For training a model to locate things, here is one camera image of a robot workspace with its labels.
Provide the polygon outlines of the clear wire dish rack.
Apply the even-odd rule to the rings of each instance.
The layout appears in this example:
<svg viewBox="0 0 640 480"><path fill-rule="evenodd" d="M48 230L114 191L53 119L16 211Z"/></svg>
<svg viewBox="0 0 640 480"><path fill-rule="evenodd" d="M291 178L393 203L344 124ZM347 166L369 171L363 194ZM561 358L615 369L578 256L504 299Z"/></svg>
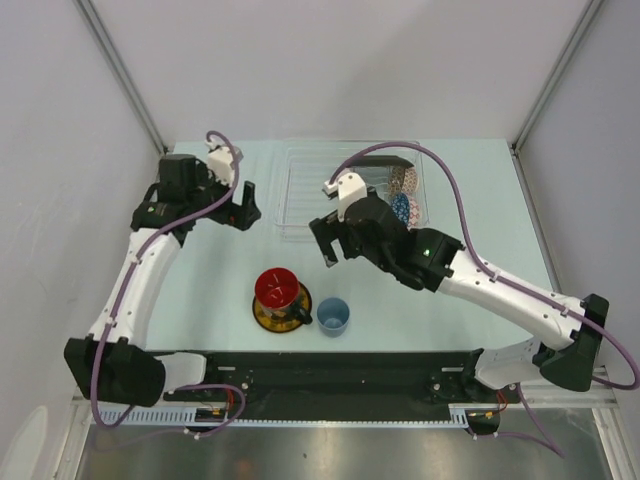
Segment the clear wire dish rack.
<svg viewBox="0 0 640 480"><path fill-rule="evenodd" d="M322 191L325 181L335 169L353 154L374 145L374 140L320 140L299 139L284 143L280 159L284 162L276 175L280 182L278 210L275 225L279 227L285 241L312 242L314 240L308 224L337 208L337 202ZM416 168L419 186L412 196L420 206L422 218L418 228L429 223L427 194L423 180L423 155L406 147L387 147L372 155L397 155L411 161ZM388 192L388 177L391 168L349 168L361 176L367 186L373 187L380 198L391 203Z"/></svg>

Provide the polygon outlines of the blue patterned bowl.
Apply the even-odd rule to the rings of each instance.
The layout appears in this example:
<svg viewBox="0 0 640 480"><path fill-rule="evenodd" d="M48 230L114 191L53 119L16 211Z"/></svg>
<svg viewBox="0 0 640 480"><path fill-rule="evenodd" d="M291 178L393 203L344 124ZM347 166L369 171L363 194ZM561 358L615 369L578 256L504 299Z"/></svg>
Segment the blue patterned bowl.
<svg viewBox="0 0 640 480"><path fill-rule="evenodd" d="M408 229L419 227L422 213L412 196L398 193L391 199L390 205L393 213Z"/></svg>

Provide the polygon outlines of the black floral square plate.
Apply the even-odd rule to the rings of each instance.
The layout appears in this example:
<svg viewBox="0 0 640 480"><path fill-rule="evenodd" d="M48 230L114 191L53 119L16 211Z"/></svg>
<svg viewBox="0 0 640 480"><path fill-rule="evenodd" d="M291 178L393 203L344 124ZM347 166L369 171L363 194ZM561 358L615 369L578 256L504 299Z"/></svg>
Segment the black floral square plate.
<svg viewBox="0 0 640 480"><path fill-rule="evenodd" d="M397 155L365 155L352 163L352 168L401 168L410 169L414 164Z"/></svg>

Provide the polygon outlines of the black skull mug red inside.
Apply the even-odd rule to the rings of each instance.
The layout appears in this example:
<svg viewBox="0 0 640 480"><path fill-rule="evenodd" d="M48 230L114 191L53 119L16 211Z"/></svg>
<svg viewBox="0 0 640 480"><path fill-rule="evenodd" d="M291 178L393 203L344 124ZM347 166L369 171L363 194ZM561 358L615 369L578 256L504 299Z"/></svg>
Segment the black skull mug red inside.
<svg viewBox="0 0 640 480"><path fill-rule="evenodd" d="M272 322L293 322L294 327L310 325L311 297L297 276L283 267L270 268L254 285L255 305Z"/></svg>

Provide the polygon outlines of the brown patterned bowl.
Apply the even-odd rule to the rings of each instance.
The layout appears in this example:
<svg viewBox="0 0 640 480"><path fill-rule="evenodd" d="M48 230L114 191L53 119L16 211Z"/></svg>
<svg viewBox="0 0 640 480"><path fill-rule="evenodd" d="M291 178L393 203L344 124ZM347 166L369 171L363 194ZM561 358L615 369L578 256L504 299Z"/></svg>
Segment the brown patterned bowl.
<svg viewBox="0 0 640 480"><path fill-rule="evenodd" d="M417 192L419 178L415 167L405 168L394 166L388 177L388 192L391 197L404 193L413 195Z"/></svg>

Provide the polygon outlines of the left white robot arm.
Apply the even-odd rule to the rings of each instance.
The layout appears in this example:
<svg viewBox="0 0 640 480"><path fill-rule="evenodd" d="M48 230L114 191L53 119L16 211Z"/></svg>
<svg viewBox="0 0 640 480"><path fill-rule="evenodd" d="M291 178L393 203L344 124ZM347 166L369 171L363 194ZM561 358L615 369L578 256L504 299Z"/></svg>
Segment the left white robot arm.
<svg viewBox="0 0 640 480"><path fill-rule="evenodd" d="M134 210L125 260L105 307L83 338L71 338L64 359L82 395L92 403L151 407L187 387L197 398L214 397L221 376L201 354L147 351L148 327L164 279L200 219L248 230L261 217L255 185L232 200L239 162L236 147L214 146L203 160L170 154L159 177Z"/></svg>

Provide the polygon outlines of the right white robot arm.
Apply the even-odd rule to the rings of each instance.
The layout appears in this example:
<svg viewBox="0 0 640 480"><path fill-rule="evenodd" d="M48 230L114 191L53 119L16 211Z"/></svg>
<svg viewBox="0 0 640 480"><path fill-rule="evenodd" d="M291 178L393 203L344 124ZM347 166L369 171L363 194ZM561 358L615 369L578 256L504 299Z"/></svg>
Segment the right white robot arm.
<svg viewBox="0 0 640 480"><path fill-rule="evenodd" d="M530 333L526 341L472 353L461 376L469 399L484 401L496 390L537 379L574 392L590 389L606 299L563 297L517 277L489 275L489 263L474 261L460 240L432 228L407 228L374 194L343 215L312 220L309 228L327 266L337 262L337 241L347 259L364 257L413 290L469 301Z"/></svg>

